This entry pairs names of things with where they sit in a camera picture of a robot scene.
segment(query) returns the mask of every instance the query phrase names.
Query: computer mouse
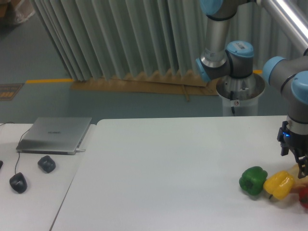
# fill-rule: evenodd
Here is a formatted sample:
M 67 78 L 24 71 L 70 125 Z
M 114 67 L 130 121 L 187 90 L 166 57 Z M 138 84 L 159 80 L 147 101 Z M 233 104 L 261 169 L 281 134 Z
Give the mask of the computer mouse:
M 10 178 L 10 185 L 18 193 L 23 193 L 27 189 L 27 181 L 21 172 Z
M 46 155 L 38 161 L 38 166 L 45 172 L 50 173 L 56 168 L 56 163 L 50 156 Z

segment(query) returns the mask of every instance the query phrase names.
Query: laptop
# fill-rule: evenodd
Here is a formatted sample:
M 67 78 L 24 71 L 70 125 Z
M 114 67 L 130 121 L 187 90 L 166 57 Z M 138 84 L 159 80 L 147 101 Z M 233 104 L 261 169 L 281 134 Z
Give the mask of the laptop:
M 22 153 L 75 154 L 86 135 L 90 117 L 39 117 L 19 142 Z

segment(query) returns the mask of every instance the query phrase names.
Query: blue joint cap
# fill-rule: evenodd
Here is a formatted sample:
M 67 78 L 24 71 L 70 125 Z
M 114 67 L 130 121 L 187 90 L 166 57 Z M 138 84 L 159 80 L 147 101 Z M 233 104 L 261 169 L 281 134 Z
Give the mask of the blue joint cap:
M 302 71 L 294 76 L 291 90 L 295 98 L 308 105 L 308 71 Z
M 277 63 L 279 63 L 281 60 L 283 60 L 285 58 L 282 58 L 280 56 L 276 56 L 271 58 L 270 60 L 268 60 L 264 67 L 263 67 L 263 71 L 262 71 L 262 76 L 263 78 L 270 83 L 270 75 L 271 72 L 273 71 L 273 69 L 275 68 L 275 66 L 277 65 Z
M 206 15 L 216 14 L 221 8 L 224 0 L 200 0 L 200 7 Z
M 197 64 L 197 68 L 198 68 L 198 71 L 200 73 L 201 79 L 204 82 L 211 81 L 210 77 L 207 75 L 206 71 L 204 70 L 202 63 L 201 63 L 201 60 L 199 58 L 196 59 L 196 64 Z
M 254 47 L 245 41 L 233 41 L 227 45 L 227 51 L 229 53 L 242 57 L 242 58 L 253 58 L 254 57 Z

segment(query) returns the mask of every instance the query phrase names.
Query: white desk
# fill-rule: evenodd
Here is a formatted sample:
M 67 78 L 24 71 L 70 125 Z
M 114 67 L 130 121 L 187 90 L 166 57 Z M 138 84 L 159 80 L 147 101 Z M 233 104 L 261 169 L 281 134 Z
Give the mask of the white desk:
M 23 194 L 16 193 L 9 179 L 18 158 L 16 147 L 31 124 L 6 124 L 0 127 L 0 230 L 49 231 L 84 153 L 50 155 L 56 169 L 46 174 L 38 167 L 45 154 L 20 153 L 16 172 L 22 172 L 28 184 Z M 95 129 L 91 125 L 81 149 L 88 146 Z
M 295 164 L 276 140 L 285 118 L 102 120 L 52 231 L 306 230 L 297 195 L 253 200 L 238 182 Z

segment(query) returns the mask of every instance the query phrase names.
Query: floor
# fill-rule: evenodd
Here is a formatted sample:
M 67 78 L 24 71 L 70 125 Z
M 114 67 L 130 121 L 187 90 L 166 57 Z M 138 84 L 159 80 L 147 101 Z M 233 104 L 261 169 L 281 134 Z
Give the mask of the floor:
M 0 28 L 0 84 L 68 78 L 36 15 L 15 28 Z M 109 118 L 222 116 L 218 96 L 70 90 L 71 83 L 25 84 L 12 101 L 0 101 L 0 123 L 33 123 L 40 116 Z M 280 94 L 266 86 L 259 115 L 286 115 Z

